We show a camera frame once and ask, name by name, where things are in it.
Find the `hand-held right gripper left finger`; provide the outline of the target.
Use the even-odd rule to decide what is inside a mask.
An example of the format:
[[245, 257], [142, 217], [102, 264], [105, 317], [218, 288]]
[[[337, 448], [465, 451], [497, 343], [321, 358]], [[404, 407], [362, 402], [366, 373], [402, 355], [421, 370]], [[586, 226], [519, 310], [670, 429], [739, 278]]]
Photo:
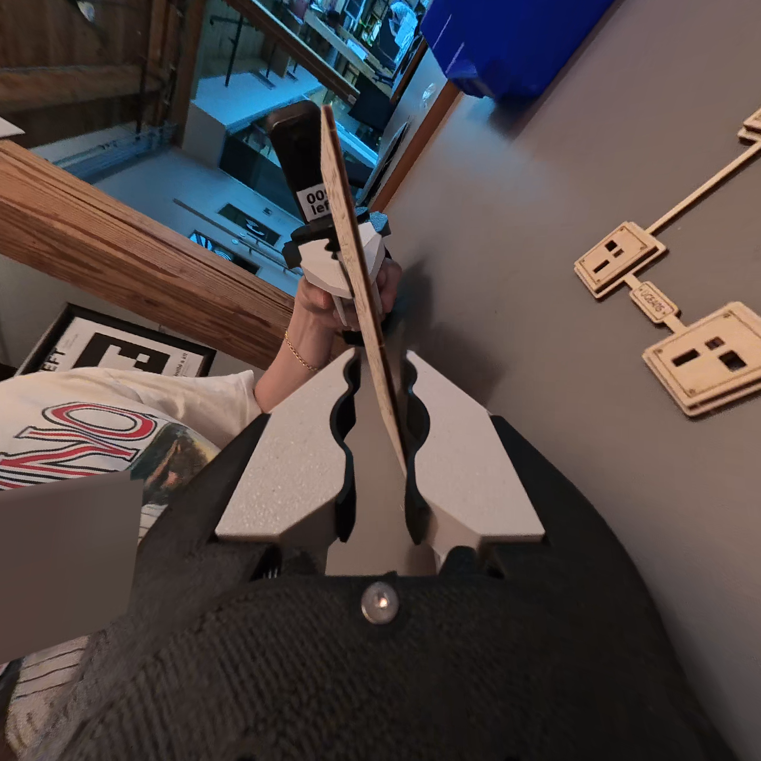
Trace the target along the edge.
[[348, 541], [356, 478], [346, 436], [357, 390], [358, 352], [350, 348], [272, 410], [215, 528], [219, 539]]

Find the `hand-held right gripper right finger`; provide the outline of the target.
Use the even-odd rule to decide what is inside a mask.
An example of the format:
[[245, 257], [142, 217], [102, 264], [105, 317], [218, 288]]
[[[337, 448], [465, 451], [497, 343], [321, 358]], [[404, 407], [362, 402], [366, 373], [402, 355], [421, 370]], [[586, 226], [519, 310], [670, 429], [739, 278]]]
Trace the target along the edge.
[[432, 550], [440, 570], [449, 552], [482, 556], [494, 545], [545, 537], [489, 411], [412, 350], [404, 358], [408, 444], [405, 524]]

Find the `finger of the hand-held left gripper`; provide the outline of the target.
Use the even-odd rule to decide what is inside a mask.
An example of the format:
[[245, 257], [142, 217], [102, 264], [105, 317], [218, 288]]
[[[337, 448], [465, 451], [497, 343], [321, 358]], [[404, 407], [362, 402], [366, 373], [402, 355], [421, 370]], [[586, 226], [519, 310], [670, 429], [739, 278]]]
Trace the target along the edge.
[[352, 299], [350, 281], [328, 237], [299, 243], [300, 268], [306, 280], [332, 296]]
[[375, 230], [373, 224], [359, 224], [358, 231], [365, 254], [369, 279], [373, 284], [377, 280], [378, 272], [385, 259], [386, 248], [383, 236]]

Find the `thin wooden puzzle sheet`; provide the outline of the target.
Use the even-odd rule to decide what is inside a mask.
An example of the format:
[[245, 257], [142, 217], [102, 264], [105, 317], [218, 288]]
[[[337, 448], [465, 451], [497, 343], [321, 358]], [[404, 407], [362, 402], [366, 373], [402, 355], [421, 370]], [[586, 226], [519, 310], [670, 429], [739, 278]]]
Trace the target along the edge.
[[327, 191], [342, 261], [349, 278], [381, 418], [402, 473], [406, 475], [405, 444], [400, 428], [393, 377], [386, 356], [374, 286], [361, 242], [337, 125], [330, 106], [322, 106], [320, 109], [320, 172]]

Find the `person's left forearm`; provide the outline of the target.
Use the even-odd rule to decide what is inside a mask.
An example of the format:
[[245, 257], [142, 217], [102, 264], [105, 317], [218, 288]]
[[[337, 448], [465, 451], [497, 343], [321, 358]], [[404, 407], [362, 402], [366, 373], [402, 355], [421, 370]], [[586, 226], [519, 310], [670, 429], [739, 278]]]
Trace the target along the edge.
[[331, 329], [286, 331], [275, 360], [254, 390], [263, 413], [270, 413], [330, 363], [334, 336]]

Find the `person's left hand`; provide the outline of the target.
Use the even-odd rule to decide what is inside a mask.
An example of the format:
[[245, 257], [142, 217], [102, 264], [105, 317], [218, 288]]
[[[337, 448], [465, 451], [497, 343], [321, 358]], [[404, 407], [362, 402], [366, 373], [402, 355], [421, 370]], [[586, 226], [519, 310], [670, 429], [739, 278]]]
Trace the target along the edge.
[[[377, 275], [382, 319], [394, 309], [402, 276], [402, 267], [397, 262], [389, 258], [383, 261]], [[302, 279], [287, 330], [331, 329], [336, 335], [343, 328], [344, 324], [338, 316], [332, 295]]]

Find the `wooden beam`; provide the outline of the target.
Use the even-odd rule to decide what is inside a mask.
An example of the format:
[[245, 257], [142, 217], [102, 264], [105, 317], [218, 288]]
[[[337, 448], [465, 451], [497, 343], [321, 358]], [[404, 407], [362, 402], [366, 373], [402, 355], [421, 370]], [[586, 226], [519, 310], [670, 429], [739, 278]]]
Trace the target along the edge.
[[294, 299], [9, 139], [2, 255], [265, 369]]

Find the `person's white printed t-shirt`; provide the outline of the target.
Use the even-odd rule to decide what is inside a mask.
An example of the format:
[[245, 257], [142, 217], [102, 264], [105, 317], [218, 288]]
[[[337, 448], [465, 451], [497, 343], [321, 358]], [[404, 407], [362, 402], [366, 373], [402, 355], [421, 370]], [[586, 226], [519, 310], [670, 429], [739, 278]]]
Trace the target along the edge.
[[222, 543], [272, 430], [250, 372], [85, 368], [2, 382], [2, 703], [15, 759], [230, 759], [208, 619], [251, 591], [266, 544]]

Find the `black framed marker board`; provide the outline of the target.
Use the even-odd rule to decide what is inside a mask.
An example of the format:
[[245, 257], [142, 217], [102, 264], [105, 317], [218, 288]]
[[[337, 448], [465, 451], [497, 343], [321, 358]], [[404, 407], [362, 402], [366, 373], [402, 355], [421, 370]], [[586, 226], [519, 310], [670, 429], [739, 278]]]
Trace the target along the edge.
[[216, 350], [67, 303], [15, 376], [99, 367], [166, 377], [206, 377]]

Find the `blue plastic bin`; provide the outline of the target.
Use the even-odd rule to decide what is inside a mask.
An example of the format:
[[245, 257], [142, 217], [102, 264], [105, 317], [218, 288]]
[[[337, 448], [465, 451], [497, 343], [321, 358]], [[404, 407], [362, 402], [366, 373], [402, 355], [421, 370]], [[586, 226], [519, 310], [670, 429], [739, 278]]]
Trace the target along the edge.
[[612, 1], [434, 1], [421, 32], [445, 78], [475, 98], [537, 98]]

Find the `wooden four-square base frame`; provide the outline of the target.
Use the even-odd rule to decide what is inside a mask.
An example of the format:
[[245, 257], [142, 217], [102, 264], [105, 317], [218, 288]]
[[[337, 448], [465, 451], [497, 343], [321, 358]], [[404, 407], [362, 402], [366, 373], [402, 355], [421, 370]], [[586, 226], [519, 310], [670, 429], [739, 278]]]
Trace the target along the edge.
[[574, 264], [595, 300], [625, 286], [642, 314], [670, 336], [644, 350], [642, 359], [684, 415], [695, 418], [759, 394], [760, 318], [739, 301], [730, 302], [693, 323], [651, 281], [639, 278], [668, 252], [656, 237], [712, 194], [746, 164], [759, 157], [760, 109], [742, 123], [737, 138], [747, 147], [685, 199], [648, 227], [623, 222]]

